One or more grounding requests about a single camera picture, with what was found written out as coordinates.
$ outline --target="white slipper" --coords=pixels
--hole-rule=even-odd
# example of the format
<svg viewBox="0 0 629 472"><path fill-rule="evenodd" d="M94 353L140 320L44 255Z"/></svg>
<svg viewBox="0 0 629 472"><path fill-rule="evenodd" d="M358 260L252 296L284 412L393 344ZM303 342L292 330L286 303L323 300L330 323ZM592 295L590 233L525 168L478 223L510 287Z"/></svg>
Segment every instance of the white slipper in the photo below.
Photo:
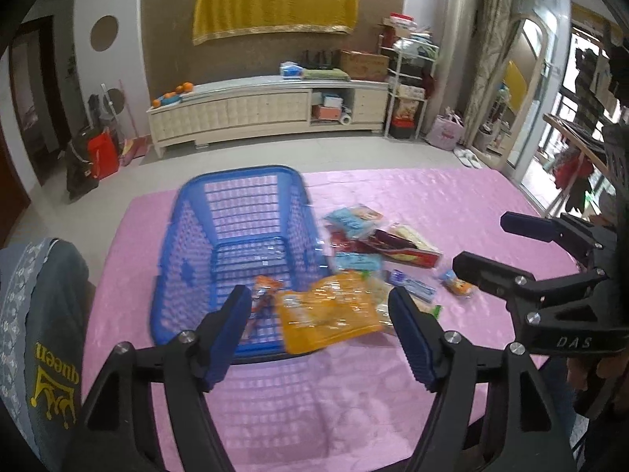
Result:
<svg viewBox="0 0 629 472"><path fill-rule="evenodd" d="M468 149L462 149L459 147L456 147L454 149L454 155L458 158L458 161L463 163L467 168L473 168L472 162L469 160L468 153L472 154L472 151Z"/></svg>
<svg viewBox="0 0 629 472"><path fill-rule="evenodd" d="M469 161L474 168L482 168L482 163L476 157L476 154L471 151L469 151L469 154L467 155L467 161Z"/></svg>

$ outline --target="mirror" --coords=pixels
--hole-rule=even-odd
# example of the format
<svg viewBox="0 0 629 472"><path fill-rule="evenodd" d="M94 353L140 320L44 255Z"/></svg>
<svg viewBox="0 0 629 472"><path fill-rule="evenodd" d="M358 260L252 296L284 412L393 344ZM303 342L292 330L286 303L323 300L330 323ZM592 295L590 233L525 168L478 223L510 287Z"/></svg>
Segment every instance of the mirror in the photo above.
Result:
<svg viewBox="0 0 629 472"><path fill-rule="evenodd" d="M548 32L539 17L518 14L512 18L501 60L467 140L467 146L493 169L501 170L509 157L517 157L526 141L520 131L537 114L534 98L544 66L540 53L547 47Z"/></svg>

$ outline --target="blue gripper pad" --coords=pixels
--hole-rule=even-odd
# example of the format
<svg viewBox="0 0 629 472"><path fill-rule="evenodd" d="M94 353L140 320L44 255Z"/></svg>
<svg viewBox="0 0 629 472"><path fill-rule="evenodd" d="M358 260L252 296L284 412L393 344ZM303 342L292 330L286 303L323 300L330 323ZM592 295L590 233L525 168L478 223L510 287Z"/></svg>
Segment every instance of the blue gripper pad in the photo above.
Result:
<svg viewBox="0 0 629 472"><path fill-rule="evenodd" d="M210 345L210 368L205 375L210 389L224 380L230 368L251 314L251 304L251 290L245 286L236 286L221 310L210 314L212 318L208 321L208 327L212 330L208 332L208 338L204 339ZM203 346L205 343L202 340L199 344Z"/></svg>
<svg viewBox="0 0 629 472"><path fill-rule="evenodd" d="M389 317L415 380L434 392L439 379L435 367L442 356L441 326L432 315L417 309L404 288L389 293Z"/></svg>

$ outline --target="pink bag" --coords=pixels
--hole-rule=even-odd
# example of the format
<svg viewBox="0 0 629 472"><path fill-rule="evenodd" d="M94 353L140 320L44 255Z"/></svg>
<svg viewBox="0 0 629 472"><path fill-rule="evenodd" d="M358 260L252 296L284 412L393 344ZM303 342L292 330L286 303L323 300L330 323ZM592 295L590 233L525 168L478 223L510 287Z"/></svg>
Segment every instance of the pink bag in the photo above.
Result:
<svg viewBox="0 0 629 472"><path fill-rule="evenodd" d="M463 136L465 128L461 119L453 112L446 110L447 115L437 116L435 124L426 135L426 141L439 149L452 151L458 140Z"/></svg>

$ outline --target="glass door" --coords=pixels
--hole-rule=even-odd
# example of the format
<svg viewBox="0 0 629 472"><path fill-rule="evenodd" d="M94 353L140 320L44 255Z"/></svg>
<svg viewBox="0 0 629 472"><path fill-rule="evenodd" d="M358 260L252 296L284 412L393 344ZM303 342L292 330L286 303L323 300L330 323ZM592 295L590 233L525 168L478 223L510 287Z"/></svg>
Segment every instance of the glass door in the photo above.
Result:
<svg viewBox="0 0 629 472"><path fill-rule="evenodd" d="M535 54L545 56L545 66L535 98L504 169L507 177L520 184L542 139L545 129L542 116L552 111L564 79L570 50L571 11L570 0L514 0L513 7L513 12L537 14L548 31L548 49L541 52L537 27L524 30Z"/></svg>

